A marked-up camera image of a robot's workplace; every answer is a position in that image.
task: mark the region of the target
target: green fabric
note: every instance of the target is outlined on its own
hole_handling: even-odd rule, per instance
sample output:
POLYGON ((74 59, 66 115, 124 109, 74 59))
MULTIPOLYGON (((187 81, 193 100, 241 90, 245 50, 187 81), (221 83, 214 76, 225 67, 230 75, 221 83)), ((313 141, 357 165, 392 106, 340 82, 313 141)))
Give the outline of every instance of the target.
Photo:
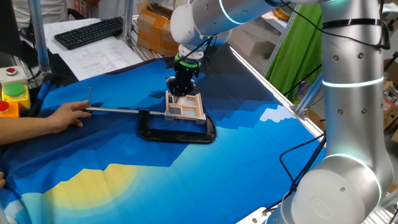
MULTIPOLYGON (((318 27, 322 26, 322 12, 318 4, 300 6, 298 12, 318 27)), ((296 15, 284 43, 267 72, 266 79, 285 94, 321 63, 322 33, 296 15)), ((321 69, 307 81, 314 82, 320 72, 321 69)), ((287 95, 291 102, 294 102, 297 88, 287 95)))
POLYGON ((21 83, 7 84, 2 91, 7 96, 19 96, 25 92, 25 87, 21 83))

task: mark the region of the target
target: person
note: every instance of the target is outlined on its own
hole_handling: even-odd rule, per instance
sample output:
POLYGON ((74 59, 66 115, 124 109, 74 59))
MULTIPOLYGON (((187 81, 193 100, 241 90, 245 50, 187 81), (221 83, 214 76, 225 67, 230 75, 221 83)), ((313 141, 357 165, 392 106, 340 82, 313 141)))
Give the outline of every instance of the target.
MULTIPOLYGON (((43 23, 68 21, 67 0, 38 0, 42 6, 43 23)), ((97 6, 100 0, 85 0, 91 6, 97 6)), ((12 0, 18 27, 29 26, 30 10, 26 0, 12 0)))
MULTIPOLYGON (((88 101, 64 103, 47 118, 0 118, 0 146, 47 134, 58 134, 70 125, 83 127, 82 118, 91 117, 82 111, 88 101)), ((0 189, 6 184, 4 173, 0 172, 0 189)))

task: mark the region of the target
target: wooden structure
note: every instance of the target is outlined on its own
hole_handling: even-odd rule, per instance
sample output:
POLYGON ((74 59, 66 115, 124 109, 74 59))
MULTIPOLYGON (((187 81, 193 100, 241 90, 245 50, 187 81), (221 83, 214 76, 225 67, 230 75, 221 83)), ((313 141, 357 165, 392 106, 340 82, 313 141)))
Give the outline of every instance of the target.
POLYGON ((195 96, 180 97, 176 102, 173 95, 169 91, 166 91, 165 99, 166 113, 169 112, 169 117, 192 120, 196 121, 197 124, 204 124, 206 122, 200 93, 195 96))

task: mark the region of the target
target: blue light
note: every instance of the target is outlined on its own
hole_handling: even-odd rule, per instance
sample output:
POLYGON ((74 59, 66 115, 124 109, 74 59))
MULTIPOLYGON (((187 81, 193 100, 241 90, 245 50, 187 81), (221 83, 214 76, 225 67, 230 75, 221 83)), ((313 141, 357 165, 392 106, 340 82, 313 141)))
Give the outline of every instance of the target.
POLYGON ((237 24, 237 25, 242 25, 245 24, 245 22, 236 22, 235 20, 233 20, 225 11, 224 5, 223 5, 223 0, 220 0, 220 6, 221 6, 221 10, 223 11, 225 17, 227 17, 231 22, 237 24))

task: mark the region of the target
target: human hand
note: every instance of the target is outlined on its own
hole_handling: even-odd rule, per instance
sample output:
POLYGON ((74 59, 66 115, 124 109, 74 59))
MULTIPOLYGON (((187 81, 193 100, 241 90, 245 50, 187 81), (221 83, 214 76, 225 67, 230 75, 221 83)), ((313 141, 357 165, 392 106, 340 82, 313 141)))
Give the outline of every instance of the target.
POLYGON ((90 113, 82 111, 87 108, 88 101, 64 103, 54 114, 46 118, 50 132, 58 134, 66 130, 69 125, 74 124, 83 127, 83 123, 79 118, 89 118, 90 113))
POLYGON ((4 180, 4 173, 0 172, 0 189, 6 185, 6 180, 4 180))

